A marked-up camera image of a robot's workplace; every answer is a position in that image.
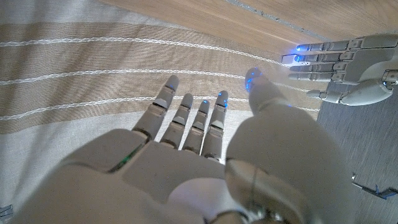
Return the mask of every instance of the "striped fabric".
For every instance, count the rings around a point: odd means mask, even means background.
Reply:
[[[0,8],[0,207],[17,210],[84,143],[113,128],[131,129],[171,74],[180,85],[157,138],[184,94],[198,108],[227,90],[224,151],[251,115],[249,68],[259,67],[314,119],[321,102],[305,92],[326,88],[288,80],[280,55],[94,0],[2,1]]]

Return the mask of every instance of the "gray carpet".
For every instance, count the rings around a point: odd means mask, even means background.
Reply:
[[[329,84],[328,90],[347,91],[350,86]],[[356,173],[355,181],[371,189],[398,189],[398,88],[393,96],[367,106],[323,102],[318,122],[346,150]],[[398,223],[398,195],[383,200],[357,187],[356,223]]]

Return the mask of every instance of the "blue led light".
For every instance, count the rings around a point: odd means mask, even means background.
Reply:
[[[303,59],[303,56],[295,56],[294,57],[294,60],[296,61],[296,62],[299,62],[301,59]]]

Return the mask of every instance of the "white stripe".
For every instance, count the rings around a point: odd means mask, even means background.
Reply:
[[[256,55],[240,52],[237,50],[226,49],[224,47],[215,47],[203,44],[191,44],[186,42],[179,42],[179,41],[170,41],[170,40],[156,40],[156,39],[142,39],[142,38],[124,38],[124,37],[90,37],[90,38],[62,38],[62,39],[42,39],[42,40],[29,40],[29,41],[9,41],[9,42],[0,42],[0,47],[20,47],[26,45],[33,45],[33,44],[59,44],[59,43],[85,43],[85,42],[143,42],[143,43],[152,43],[152,44],[168,44],[168,45],[179,45],[185,47],[196,47],[201,49],[210,49],[210,50],[220,50],[224,52],[234,53],[238,55],[243,55],[251,58],[255,58],[258,60],[263,60],[265,62],[274,63],[277,65],[289,67],[286,65],[282,65],[279,62],[274,60],[259,57]]]
[[[191,71],[191,70],[172,70],[172,69],[114,69],[114,70],[95,70],[95,71],[79,71],[79,72],[68,72],[68,73],[58,73],[58,74],[50,74],[50,75],[42,75],[36,78],[25,78],[25,79],[17,79],[17,80],[8,80],[8,81],[0,81],[0,85],[11,85],[17,83],[31,83],[40,80],[45,80],[48,78],[62,78],[74,75],[100,75],[100,74],[113,74],[113,73],[181,73],[181,74],[199,74],[199,75],[214,75],[219,77],[230,77],[230,78],[240,78],[244,79],[244,76],[240,75],[230,75],[226,73],[217,73],[217,72],[203,72],[203,71]],[[278,86],[283,86],[286,88],[290,88],[292,90],[304,91],[307,92],[309,90],[304,90],[296,87],[292,87],[289,85],[281,84],[273,82],[273,84]]]
[[[302,108],[302,107],[299,107],[299,106],[293,106],[293,107],[298,108],[298,109],[301,109],[301,110],[305,110],[305,111],[315,111],[315,112],[318,112],[318,111],[319,111],[319,109]]]
[[[175,96],[174,99],[181,100],[183,96]],[[154,100],[154,96],[148,96],[148,97],[130,97],[130,98],[116,98],[116,99],[108,99],[108,100],[99,100],[99,101],[91,101],[91,102],[83,102],[83,103],[71,103],[67,105],[56,105],[56,106],[48,106],[45,108],[37,108],[35,110],[27,111],[22,114],[16,114],[16,115],[10,115],[10,116],[2,116],[0,117],[0,121],[8,121],[12,119],[19,119],[23,118],[32,114],[36,113],[41,113],[44,111],[52,111],[52,110],[59,110],[59,109],[65,109],[65,108],[76,108],[76,107],[81,107],[81,106],[93,106],[93,105],[102,105],[105,103],[117,103],[117,102],[127,102],[127,101],[147,101],[147,100]],[[193,99],[195,100],[215,100],[217,97],[215,96],[194,96]],[[229,101],[242,101],[242,102],[248,102],[248,99],[242,99],[242,98],[228,98]],[[306,111],[319,111],[319,109],[311,109],[311,108],[302,108],[298,106],[293,106],[296,108],[300,108],[302,110]]]

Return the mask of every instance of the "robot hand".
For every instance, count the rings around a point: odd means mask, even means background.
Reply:
[[[345,157],[261,74],[246,74],[254,116],[236,130],[225,166],[226,91],[218,93],[203,145],[207,101],[177,150],[191,94],[154,141],[178,86],[171,76],[132,131],[112,130],[71,153],[13,223],[352,223]]]
[[[297,51],[337,51],[339,53],[298,55],[289,75],[294,80],[313,80],[355,85],[349,92],[311,90],[307,96],[350,106],[369,105],[392,95],[398,84],[398,35],[376,34],[339,42],[302,44]]]

